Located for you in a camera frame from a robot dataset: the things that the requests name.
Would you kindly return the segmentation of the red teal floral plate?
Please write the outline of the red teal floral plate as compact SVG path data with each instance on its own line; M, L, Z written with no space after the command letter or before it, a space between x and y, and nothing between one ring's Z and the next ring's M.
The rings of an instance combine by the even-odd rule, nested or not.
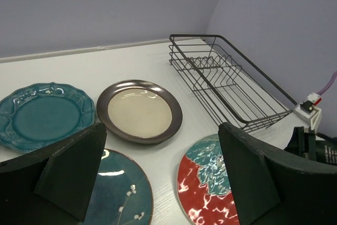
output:
M192 224L239 224L217 134L201 138L186 150L176 186L180 206Z

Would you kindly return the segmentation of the blue plate white blossoms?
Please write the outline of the blue plate white blossoms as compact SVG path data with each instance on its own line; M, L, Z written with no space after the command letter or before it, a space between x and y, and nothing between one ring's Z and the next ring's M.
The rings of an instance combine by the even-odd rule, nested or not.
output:
M143 169L130 157L104 149L82 224L151 224L153 193Z

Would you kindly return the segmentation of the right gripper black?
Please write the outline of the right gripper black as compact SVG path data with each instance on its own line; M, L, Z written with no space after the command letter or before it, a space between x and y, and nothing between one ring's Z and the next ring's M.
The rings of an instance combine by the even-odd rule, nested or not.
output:
M308 160L336 166L336 137L311 128L295 127L284 151Z

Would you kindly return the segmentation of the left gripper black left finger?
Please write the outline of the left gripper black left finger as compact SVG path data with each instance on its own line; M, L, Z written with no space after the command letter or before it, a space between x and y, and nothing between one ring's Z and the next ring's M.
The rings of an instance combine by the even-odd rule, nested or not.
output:
M85 220L106 142L95 123L72 136L1 162L1 224Z

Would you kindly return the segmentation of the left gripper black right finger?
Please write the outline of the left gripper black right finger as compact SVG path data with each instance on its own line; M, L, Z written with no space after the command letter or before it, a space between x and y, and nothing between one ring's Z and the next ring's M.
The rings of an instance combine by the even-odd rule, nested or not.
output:
M240 224L336 224L336 166L288 153L230 123L218 134Z

